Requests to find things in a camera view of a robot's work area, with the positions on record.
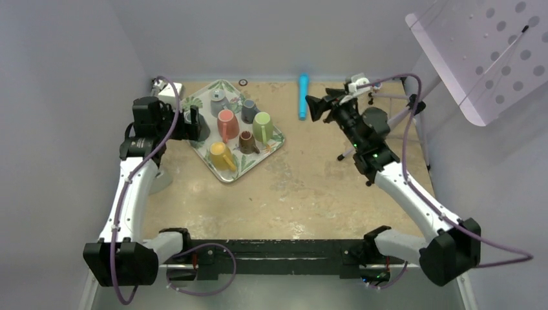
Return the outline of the yellow mug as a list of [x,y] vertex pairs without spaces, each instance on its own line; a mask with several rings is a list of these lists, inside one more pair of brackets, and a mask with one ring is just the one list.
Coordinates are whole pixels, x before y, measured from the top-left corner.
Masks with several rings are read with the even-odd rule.
[[233,155],[224,142],[214,142],[209,148],[209,159],[218,171],[235,172],[237,167],[233,161]]

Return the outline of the light green mug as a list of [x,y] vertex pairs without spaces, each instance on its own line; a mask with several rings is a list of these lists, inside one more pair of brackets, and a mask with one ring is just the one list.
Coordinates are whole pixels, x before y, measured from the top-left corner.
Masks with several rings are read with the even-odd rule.
[[266,145],[273,137],[273,121],[267,112],[258,112],[252,124],[253,135],[255,139]]

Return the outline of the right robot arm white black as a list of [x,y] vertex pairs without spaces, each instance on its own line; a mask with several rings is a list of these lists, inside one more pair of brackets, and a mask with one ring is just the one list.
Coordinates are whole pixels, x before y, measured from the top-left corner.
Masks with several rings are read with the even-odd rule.
[[438,286],[478,267],[479,223],[472,218],[462,220],[420,185],[414,185],[413,177],[385,141],[390,132],[386,112],[369,107],[360,113],[357,99],[347,100],[345,95],[343,90],[329,88],[323,98],[305,96],[311,119],[318,121],[327,113],[324,122],[336,122],[354,147],[355,166],[366,177],[367,185],[375,184],[391,196],[423,234],[418,238],[379,227],[364,236],[358,255],[372,263],[393,256],[419,265]]

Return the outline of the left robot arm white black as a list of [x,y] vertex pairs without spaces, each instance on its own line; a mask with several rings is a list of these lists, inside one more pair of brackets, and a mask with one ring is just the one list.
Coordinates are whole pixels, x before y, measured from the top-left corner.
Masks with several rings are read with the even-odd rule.
[[187,263],[193,247],[187,229],[162,229],[142,238],[147,197],[160,175],[167,140],[199,138],[199,108],[175,108],[154,96],[135,99],[133,122],[120,145],[118,188],[107,222],[96,242],[86,243],[83,258],[102,287],[152,285],[159,266],[172,259]]

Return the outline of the light grey mug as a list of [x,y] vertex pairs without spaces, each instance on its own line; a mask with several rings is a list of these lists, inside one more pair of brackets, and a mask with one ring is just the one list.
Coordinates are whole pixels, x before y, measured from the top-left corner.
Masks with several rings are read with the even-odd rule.
[[227,109],[229,100],[227,99],[226,92],[222,89],[214,89],[209,93],[210,99],[210,111],[214,118],[218,117],[218,114]]

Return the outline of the pink mug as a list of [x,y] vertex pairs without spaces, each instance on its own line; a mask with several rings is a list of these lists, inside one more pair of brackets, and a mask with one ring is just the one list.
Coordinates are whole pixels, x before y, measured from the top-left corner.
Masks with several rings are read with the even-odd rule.
[[225,109],[218,114],[217,127],[220,137],[225,144],[229,140],[236,138],[240,133],[237,117],[232,110]]

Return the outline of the blue grey textured mug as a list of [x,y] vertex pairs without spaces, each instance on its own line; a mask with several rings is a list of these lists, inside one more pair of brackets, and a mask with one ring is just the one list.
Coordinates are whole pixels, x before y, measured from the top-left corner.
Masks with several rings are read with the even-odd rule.
[[255,116],[260,112],[255,102],[251,99],[244,100],[241,110],[241,120],[245,124],[252,124]]

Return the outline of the brown small mug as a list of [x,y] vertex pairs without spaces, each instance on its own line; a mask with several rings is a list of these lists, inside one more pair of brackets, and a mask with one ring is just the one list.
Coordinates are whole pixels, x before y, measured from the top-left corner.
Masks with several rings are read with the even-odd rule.
[[238,139],[238,148],[239,151],[245,155],[260,153],[253,134],[248,130],[242,131],[240,133]]

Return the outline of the blue cylinder tube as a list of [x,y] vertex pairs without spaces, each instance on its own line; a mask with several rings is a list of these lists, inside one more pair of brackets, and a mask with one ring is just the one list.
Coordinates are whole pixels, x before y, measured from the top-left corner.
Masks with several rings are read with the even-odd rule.
[[307,116],[308,104],[306,101],[306,96],[308,95],[308,85],[310,82],[309,75],[303,73],[299,76],[298,86],[299,86],[299,120],[304,121]]

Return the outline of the white tripod stand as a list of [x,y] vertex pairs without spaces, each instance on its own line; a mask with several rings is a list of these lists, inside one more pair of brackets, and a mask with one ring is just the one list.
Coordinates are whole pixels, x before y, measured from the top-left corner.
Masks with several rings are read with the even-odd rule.
[[429,95],[439,84],[441,83],[441,78],[439,76],[436,76],[426,87],[423,88],[423,91],[420,96],[417,96],[417,94],[412,94],[410,96],[405,95],[395,95],[395,94],[382,94],[379,93],[380,88],[379,87],[373,87],[373,92],[369,93],[369,101],[368,103],[373,103],[374,99],[389,99],[392,101],[393,99],[398,100],[407,100],[407,106],[400,110],[395,116],[391,116],[391,112],[388,113],[388,126],[391,129],[395,129],[398,125],[400,125],[406,117],[409,115],[413,115],[414,122],[419,122],[420,129],[417,132],[417,136],[419,137],[418,142],[421,144],[421,148],[423,151],[423,157],[425,160],[425,163],[427,167],[430,166],[430,158],[428,155],[428,144],[426,141],[426,136],[424,133],[424,117],[422,115],[423,111],[426,109],[426,104],[423,102],[424,98]]

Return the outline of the small red white figurine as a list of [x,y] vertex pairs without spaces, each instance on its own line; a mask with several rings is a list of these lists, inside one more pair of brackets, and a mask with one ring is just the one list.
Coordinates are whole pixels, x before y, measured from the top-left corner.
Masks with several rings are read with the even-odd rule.
[[378,93],[381,90],[382,86],[383,86],[383,84],[380,81],[376,81],[372,85],[372,92],[373,93]]

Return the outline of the leaf pattern serving tray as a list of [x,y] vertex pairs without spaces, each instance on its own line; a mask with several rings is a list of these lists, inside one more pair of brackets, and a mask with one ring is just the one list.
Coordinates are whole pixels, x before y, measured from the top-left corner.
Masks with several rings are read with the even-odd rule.
[[191,141],[200,159],[224,183],[236,181],[283,146],[286,137],[235,86],[218,79],[182,100],[185,119],[196,107],[202,137]]

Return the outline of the perforated translucent panel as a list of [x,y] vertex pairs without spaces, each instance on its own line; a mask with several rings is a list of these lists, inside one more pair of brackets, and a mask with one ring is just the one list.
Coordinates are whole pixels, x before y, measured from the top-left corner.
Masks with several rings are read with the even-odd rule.
[[429,1],[405,21],[473,125],[547,85],[546,1]]

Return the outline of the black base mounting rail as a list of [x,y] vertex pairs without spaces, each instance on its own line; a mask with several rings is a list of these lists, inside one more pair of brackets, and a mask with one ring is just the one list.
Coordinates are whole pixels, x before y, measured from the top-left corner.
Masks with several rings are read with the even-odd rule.
[[193,240],[197,250],[170,258],[187,265],[199,280],[231,275],[314,275],[385,284],[403,261],[368,254],[362,239],[331,240]]

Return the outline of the aluminium frame rail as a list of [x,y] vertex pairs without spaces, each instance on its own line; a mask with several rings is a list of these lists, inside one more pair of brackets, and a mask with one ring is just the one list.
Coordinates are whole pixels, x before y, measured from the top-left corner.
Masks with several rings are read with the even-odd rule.
[[176,90],[173,103],[160,97],[154,88],[150,96],[136,99],[132,110],[134,121],[125,131],[120,146],[120,178],[109,219],[98,240],[87,243],[83,257],[90,272],[102,287],[114,289],[123,305],[131,303],[121,290],[129,287],[137,291],[152,286],[165,269],[168,289],[180,292],[176,285],[177,264],[182,263],[190,282],[213,281],[221,274],[234,280],[240,274],[268,276],[338,275],[342,279],[359,276],[359,268],[387,258],[402,259],[405,264],[420,266],[424,275],[435,285],[444,286],[479,265],[481,228],[473,219],[463,220],[436,201],[418,185],[406,168],[404,156],[397,156],[387,145],[388,133],[403,118],[419,114],[424,103],[421,94],[408,98],[401,113],[390,118],[385,112],[368,107],[359,112],[358,100],[373,96],[377,81],[354,76],[342,89],[326,89],[326,96],[309,96],[307,81],[299,80],[299,106],[317,121],[327,113],[327,122],[336,122],[352,142],[353,157],[358,171],[366,177],[367,185],[377,185],[390,195],[420,228],[422,237],[401,234],[389,226],[381,226],[367,233],[361,240],[240,240],[209,242],[192,240],[185,228],[161,230],[152,240],[140,237],[145,199],[155,181],[163,176],[161,158],[168,140],[188,140],[207,147],[202,160],[212,172],[219,172],[214,158],[235,177],[243,176],[276,148],[284,143],[284,135],[277,128],[266,130],[254,120],[259,130],[249,133],[252,146],[261,144],[264,150],[237,159],[231,150],[226,128],[219,134],[222,150],[216,151],[212,137],[203,138],[201,132],[213,121],[212,108],[205,104],[205,95],[219,105],[221,112],[229,104],[239,109],[233,117],[244,113],[241,92],[230,82],[220,79],[195,94],[196,103],[183,98]]

